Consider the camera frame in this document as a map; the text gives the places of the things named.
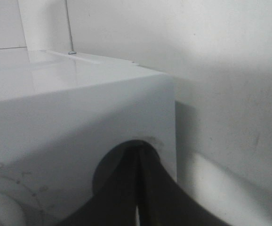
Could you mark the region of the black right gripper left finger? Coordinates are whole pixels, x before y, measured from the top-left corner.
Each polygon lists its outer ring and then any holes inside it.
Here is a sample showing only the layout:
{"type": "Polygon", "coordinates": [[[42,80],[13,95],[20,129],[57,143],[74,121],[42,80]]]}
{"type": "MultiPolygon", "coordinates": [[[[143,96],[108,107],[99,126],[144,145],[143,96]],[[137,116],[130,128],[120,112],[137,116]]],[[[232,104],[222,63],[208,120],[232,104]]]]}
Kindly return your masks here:
{"type": "Polygon", "coordinates": [[[135,226],[140,146],[125,150],[103,187],[63,226],[135,226]]]}

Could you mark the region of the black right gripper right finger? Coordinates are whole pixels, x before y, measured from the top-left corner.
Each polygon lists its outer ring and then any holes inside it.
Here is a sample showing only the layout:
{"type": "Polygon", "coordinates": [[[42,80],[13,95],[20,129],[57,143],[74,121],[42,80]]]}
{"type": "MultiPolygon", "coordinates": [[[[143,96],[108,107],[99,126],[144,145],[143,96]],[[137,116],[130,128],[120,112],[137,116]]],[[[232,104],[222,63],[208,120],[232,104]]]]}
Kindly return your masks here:
{"type": "Polygon", "coordinates": [[[172,179],[155,149],[139,150],[138,214],[142,226],[225,226],[226,222],[200,206],[172,179]]]}

